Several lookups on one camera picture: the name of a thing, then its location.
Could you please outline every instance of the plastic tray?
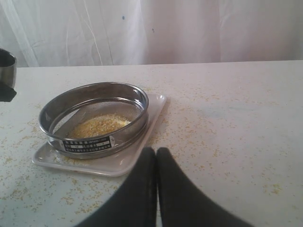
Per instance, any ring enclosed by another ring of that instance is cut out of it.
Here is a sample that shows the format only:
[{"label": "plastic tray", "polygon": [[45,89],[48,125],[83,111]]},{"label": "plastic tray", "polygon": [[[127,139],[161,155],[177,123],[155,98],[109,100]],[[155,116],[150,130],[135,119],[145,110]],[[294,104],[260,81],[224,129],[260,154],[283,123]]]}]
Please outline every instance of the plastic tray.
[{"label": "plastic tray", "polygon": [[129,172],[135,165],[143,147],[147,143],[155,123],[166,103],[164,95],[148,94],[149,98],[149,122],[142,136],[126,149],[97,159],[80,160],[71,159],[59,154],[51,145],[45,143],[32,157],[34,164],[80,173],[121,176]]}]

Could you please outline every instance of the table surface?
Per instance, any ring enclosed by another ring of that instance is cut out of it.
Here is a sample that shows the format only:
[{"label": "table surface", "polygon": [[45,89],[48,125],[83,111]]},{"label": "table surface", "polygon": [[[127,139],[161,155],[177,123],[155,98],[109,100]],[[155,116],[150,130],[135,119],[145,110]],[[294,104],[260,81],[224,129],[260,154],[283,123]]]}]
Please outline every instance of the table surface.
[{"label": "table surface", "polygon": [[42,107],[101,81],[169,97],[149,144],[215,202],[256,226],[303,226],[303,61],[272,61],[18,68],[17,96],[0,103],[1,227],[73,226],[121,185],[31,162]]}]

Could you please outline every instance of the white curtain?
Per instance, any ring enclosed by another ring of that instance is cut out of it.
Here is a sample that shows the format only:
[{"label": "white curtain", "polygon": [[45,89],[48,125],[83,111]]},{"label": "white curtain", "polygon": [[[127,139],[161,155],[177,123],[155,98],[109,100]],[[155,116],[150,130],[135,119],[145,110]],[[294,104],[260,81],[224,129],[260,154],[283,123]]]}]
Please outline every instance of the white curtain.
[{"label": "white curtain", "polygon": [[303,59],[303,0],[0,0],[19,66]]}]

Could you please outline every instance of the metal sieve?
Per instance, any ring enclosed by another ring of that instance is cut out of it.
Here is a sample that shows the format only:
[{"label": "metal sieve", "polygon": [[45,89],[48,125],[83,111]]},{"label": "metal sieve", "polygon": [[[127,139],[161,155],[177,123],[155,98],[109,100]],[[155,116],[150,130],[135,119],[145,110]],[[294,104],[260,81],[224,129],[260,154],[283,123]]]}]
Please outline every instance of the metal sieve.
[{"label": "metal sieve", "polygon": [[[112,155],[131,145],[148,123],[149,100],[140,88],[119,82],[81,86],[57,96],[39,115],[48,142],[64,156],[79,159]],[[116,131],[89,138],[69,138],[80,123],[96,116],[118,114],[130,123]]]}]

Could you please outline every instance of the black label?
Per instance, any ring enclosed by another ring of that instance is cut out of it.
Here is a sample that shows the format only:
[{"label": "black label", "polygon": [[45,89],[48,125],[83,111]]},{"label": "black label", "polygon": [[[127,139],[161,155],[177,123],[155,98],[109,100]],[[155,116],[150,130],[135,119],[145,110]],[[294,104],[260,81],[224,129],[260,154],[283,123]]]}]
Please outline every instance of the black label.
[{"label": "black label", "polygon": [[112,141],[109,136],[98,140],[70,141],[62,140],[64,148],[69,152],[92,152],[112,148]]}]

